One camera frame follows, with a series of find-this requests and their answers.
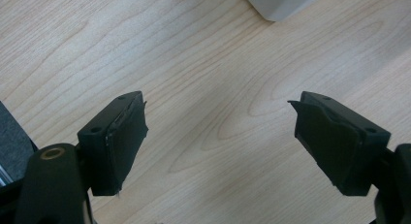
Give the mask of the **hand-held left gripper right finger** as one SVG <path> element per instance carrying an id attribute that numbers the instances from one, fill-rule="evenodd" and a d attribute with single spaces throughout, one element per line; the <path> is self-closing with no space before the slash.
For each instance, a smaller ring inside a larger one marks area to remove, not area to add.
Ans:
<path id="1" fill-rule="evenodd" d="M 291 106 L 295 137 L 345 196 L 365 196 L 391 133 L 328 96 L 304 91 Z"/>

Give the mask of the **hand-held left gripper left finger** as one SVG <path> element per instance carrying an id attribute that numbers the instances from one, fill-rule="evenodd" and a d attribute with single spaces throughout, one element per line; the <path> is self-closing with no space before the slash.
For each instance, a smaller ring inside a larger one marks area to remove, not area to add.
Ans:
<path id="1" fill-rule="evenodd" d="M 113 196 L 122 189 L 148 132 L 144 108 L 141 91 L 120 95 L 78 131 L 94 196 Z"/>

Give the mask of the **dark grey mat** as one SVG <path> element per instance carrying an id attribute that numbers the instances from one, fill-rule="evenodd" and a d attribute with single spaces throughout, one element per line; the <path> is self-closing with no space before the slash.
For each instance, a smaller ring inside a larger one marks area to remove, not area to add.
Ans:
<path id="1" fill-rule="evenodd" d="M 38 148 L 0 101 L 0 187 L 24 178 Z"/>

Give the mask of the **white box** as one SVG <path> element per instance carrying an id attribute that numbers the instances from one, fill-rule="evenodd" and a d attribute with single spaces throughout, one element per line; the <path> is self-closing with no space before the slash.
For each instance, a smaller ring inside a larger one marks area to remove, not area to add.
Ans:
<path id="1" fill-rule="evenodd" d="M 316 0 L 248 0 L 266 20 L 281 21 L 308 7 Z"/>

